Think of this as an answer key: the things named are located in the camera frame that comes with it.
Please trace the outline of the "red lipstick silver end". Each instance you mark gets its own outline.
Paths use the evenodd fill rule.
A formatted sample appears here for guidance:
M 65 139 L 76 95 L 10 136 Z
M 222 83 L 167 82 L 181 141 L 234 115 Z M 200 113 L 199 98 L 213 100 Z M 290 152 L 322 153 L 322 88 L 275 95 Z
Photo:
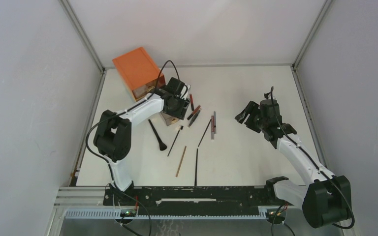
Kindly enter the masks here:
M 215 124 L 214 124 L 214 116 L 211 116 L 211 140 L 213 141 L 215 139 Z

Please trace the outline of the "black eyebrow comb brush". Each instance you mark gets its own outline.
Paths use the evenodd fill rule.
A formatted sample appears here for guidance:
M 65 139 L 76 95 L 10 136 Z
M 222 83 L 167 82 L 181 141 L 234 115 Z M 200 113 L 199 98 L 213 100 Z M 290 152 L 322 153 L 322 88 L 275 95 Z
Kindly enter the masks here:
M 172 146 L 171 146 L 171 148 L 170 148 L 170 150 L 169 150 L 169 152 L 168 152 L 168 154 L 167 154 L 167 157 L 170 156 L 171 151 L 172 151 L 172 149 L 173 149 L 173 147 L 174 147 L 174 145 L 175 145 L 175 143 L 176 143 L 176 141 L 177 141 L 177 138 L 178 138 L 178 136 L 179 136 L 179 134 L 180 134 L 180 131 L 183 130 L 183 128 L 184 128 L 184 126 L 183 126 L 183 125 L 180 125 L 180 127 L 179 127 L 179 129 L 178 129 L 178 131 L 177 131 L 177 133 L 176 133 L 176 136 L 175 136 L 175 138 L 174 138 L 174 140 L 173 140 Z

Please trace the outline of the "aluminium frame rail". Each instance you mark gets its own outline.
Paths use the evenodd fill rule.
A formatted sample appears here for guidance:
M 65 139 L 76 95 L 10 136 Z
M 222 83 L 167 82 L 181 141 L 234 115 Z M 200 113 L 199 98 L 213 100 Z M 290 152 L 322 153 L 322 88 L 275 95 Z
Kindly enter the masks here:
M 70 1 L 68 0 L 58 0 L 60 3 L 62 9 L 66 13 L 68 19 L 70 20 L 73 28 L 75 29 L 76 33 L 78 34 L 81 42 L 83 43 L 85 49 L 87 50 L 88 54 L 90 55 L 91 59 L 97 66 L 99 72 L 103 74 L 105 72 L 105 67 L 103 66 L 99 56 L 97 55 L 97 52 L 92 45 L 88 35 L 86 34 L 86 31 L 84 27 L 82 26 L 77 14 L 75 13 Z

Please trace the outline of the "orange lip gloss black cap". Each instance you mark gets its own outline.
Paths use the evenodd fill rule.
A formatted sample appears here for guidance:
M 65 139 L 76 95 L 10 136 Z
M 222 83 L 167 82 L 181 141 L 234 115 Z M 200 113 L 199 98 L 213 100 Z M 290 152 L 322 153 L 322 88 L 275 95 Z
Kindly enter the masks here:
M 192 117 L 197 113 L 197 111 L 201 108 L 200 105 L 198 105 L 193 111 L 192 113 L 187 117 L 187 120 L 191 120 Z

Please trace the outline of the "dark green makeup pen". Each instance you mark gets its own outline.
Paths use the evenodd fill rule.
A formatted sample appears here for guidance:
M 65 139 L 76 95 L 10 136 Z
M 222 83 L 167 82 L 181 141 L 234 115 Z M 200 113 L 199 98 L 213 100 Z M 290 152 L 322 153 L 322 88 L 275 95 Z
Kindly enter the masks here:
M 188 127 L 191 127 L 192 124 L 194 123 L 194 121 L 197 119 L 197 117 L 199 116 L 199 113 L 201 112 L 201 109 L 199 109 L 194 115 L 193 117 L 191 118 L 189 124 L 188 124 Z

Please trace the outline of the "long thin black brush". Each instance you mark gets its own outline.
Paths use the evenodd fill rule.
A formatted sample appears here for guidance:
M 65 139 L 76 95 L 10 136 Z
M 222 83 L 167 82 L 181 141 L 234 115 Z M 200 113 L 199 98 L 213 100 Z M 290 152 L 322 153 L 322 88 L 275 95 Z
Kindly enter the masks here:
M 197 186 L 197 170 L 198 170 L 198 148 L 196 149 L 196 158 L 195 158 L 195 174 L 194 174 L 194 186 Z

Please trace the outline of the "houndstooth pattern makeup pen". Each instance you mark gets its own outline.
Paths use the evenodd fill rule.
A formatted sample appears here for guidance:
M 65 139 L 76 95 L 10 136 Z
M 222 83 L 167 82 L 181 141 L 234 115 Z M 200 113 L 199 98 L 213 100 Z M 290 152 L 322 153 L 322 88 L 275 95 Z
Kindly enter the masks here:
M 214 135 L 217 133 L 216 132 L 216 111 L 213 111 L 213 130 L 214 130 Z

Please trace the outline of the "black powder brush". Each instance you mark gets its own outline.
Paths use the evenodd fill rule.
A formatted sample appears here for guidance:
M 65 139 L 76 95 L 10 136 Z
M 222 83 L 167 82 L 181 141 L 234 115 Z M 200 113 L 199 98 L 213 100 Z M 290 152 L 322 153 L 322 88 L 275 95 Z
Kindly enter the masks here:
M 150 119 L 148 119 L 148 122 L 149 122 L 149 124 L 150 124 L 150 126 L 151 126 L 151 128 L 153 130 L 153 133 L 154 133 L 154 135 L 155 135 L 155 137 L 156 137 L 156 139 L 158 141 L 159 150 L 160 151 L 166 150 L 167 149 L 167 145 L 161 140 L 161 138 L 160 138 L 157 130 L 155 129 L 155 127 L 154 127 L 154 125 L 152 123 L 152 121 Z

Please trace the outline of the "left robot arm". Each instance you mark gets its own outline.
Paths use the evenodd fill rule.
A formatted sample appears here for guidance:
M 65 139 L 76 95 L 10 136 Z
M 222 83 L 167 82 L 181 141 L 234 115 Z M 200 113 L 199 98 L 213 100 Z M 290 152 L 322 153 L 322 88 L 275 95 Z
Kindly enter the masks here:
M 131 150 L 132 130 L 157 113 L 183 120 L 190 104 L 190 88 L 189 84 L 172 77 L 166 85 L 152 89 L 130 108 L 104 111 L 99 122 L 91 127 L 95 132 L 93 145 L 97 148 L 92 154 L 107 163 L 112 185 L 117 189 L 115 199 L 122 205 L 134 199 L 134 191 L 130 189 L 133 181 L 124 161 Z

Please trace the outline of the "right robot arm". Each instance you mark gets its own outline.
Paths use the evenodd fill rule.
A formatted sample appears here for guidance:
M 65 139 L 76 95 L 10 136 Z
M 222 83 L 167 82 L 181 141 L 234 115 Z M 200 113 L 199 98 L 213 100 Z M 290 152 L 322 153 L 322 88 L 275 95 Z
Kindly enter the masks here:
M 282 121 L 276 100 L 250 101 L 235 120 L 252 131 L 263 133 L 265 140 L 291 163 L 304 182 L 300 186 L 287 177 L 267 180 L 264 193 L 268 203 L 276 205 L 284 200 L 301 208 L 313 228 L 337 225 L 349 219 L 351 226 L 354 225 L 349 180 L 335 175 L 308 153 L 296 130 Z

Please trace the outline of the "red lip gloss black cap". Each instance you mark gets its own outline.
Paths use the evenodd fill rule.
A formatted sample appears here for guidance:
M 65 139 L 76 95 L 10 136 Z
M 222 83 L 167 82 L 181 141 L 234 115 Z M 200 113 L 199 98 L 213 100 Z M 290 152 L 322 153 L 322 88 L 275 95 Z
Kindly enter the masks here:
M 189 99 L 190 99 L 191 110 L 194 111 L 195 108 L 194 108 L 194 102 L 193 102 L 193 96 L 192 96 L 192 94 L 189 94 Z

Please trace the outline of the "orange yellow blue drawer box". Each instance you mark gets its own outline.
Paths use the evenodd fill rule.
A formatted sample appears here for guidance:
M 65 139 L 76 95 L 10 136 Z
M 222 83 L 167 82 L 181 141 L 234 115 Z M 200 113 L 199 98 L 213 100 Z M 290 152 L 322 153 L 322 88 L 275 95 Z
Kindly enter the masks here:
M 143 47 L 113 59 L 113 63 L 137 102 L 115 114 L 114 122 L 124 126 L 137 125 L 156 113 L 164 113 L 161 87 L 167 82 L 162 69 Z

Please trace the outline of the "thin black eyeliner brush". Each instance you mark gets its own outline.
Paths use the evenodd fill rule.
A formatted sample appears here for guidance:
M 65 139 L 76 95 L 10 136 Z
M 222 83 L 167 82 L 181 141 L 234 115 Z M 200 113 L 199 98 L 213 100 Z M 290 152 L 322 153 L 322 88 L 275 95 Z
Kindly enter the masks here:
M 203 141 L 203 139 L 204 139 L 204 137 L 205 137 L 205 135 L 206 135 L 206 132 L 208 131 L 208 128 L 209 128 L 211 122 L 212 122 L 212 118 L 209 119 L 209 122 L 208 122 L 208 124 L 207 124 L 207 126 L 206 126 L 206 128 L 205 128 L 205 130 L 204 130 L 204 132 L 203 132 L 203 134 L 202 134 L 202 137 L 201 137 L 201 139 L 200 139 L 200 141 L 199 141 L 199 143 L 198 143 L 198 145 L 197 145 L 197 148 L 200 147 L 200 145 L 201 145 L 201 143 L 202 143 L 202 141 Z

